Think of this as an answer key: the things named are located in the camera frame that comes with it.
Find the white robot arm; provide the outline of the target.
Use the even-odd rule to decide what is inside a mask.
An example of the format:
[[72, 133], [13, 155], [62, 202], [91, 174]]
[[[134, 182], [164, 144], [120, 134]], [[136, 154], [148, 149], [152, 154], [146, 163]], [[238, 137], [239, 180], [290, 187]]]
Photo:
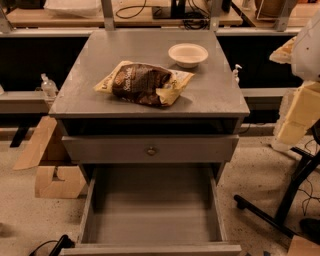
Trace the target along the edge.
[[303, 80], [301, 86], [284, 95], [274, 129], [272, 148], [287, 151], [320, 119], [320, 11], [269, 59], [290, 64], [293, 75]]

